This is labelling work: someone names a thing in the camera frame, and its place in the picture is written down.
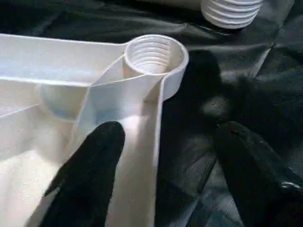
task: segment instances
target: black plastic sheet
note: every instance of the black plastic sheet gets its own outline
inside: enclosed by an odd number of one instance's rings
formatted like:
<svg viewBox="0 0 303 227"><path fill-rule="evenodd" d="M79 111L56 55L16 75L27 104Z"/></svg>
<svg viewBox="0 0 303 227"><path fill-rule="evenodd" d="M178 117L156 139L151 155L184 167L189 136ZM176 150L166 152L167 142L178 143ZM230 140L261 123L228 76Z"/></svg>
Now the black plastic sheet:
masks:
<svg viewBox="0 0 303 227"><path fill-rule="evenodd" d="M135 1L12 0L0 32L123 43L144 34L181 41L190 63L163 105L156 226L242 226L213 134L237 121L303 177L303 1L265 0L251 25L224 30L200 13Z"/></svg>

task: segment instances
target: white plastic part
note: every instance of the white plastic part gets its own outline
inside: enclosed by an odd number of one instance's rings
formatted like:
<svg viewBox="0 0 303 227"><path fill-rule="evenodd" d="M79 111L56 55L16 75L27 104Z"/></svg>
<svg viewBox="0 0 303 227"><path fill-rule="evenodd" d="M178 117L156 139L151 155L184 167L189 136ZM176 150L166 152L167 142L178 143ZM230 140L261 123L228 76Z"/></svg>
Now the white plastic part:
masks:
<svg viewBox="0 0 303 227"><path fill-rule="evenodd" d="M0 49L0 226L26 226L84 138L119 121L125 147L106 226L152 227L162 103L180 86L185 47L161 35L125 44L0 35Z"/></svg>
<svg viewBox="0 0 303 227"><path fill-rule="evenodd" d="M228 29L249 25L258 14L263 0L204 0L201 11L212 24Z"/></svg>

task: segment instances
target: black fabric background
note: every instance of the black fabric background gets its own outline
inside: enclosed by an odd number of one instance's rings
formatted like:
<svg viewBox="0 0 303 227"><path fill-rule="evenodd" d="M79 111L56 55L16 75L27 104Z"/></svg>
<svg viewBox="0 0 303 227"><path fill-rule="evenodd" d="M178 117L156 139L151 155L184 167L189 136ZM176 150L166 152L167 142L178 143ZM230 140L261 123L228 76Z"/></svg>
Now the black fabric background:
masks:
<svg viewBox="0 0 303 227"><path fill-rule="evenodd" d="M213 149L220 122L260 134L303 177L302 0L265 0L233 31L127 0L1 2L1 33L115 43L163 34L188 48L181 88L163 105L155 226L242 226Z"/></svg>

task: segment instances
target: white plastic frame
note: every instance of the white plastic frame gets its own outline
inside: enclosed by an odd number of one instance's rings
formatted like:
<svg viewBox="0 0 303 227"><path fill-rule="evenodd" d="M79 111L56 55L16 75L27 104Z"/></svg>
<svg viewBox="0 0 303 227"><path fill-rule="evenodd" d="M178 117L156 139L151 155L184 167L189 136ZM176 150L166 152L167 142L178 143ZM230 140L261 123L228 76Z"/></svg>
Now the white plastic frame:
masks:
<svg viewBox="0 0 303 227"><path fill-rule="evenodd" d="M152 227L162 103L187 63L162 35L108 44L0 34L0 226L26 226L84 138L119 121L126 140L106 226Z"/></svg>

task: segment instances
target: white plastic surface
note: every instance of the white plastic surface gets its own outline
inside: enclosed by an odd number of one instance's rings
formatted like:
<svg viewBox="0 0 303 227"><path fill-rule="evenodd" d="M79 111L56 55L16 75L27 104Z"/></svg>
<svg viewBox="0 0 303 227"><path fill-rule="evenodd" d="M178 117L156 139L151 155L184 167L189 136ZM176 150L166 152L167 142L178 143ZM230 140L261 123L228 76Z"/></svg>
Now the white plastic surface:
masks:
<svg viewBox="0 0 303 227"><path fill-rule="evenodd" d="M262 2L263 0L203 0L201 11L214 25L237 29L253 21Z"/></svg>
<svg viewBox="0 0 303 227"><path fill-rule="evenodd" d="M125 147L106 226L152 227L162 103L179 88L185 47L161 35L106 44L0 34L3 48L0 226L27 226L84 138L119 121Z"/></svg>

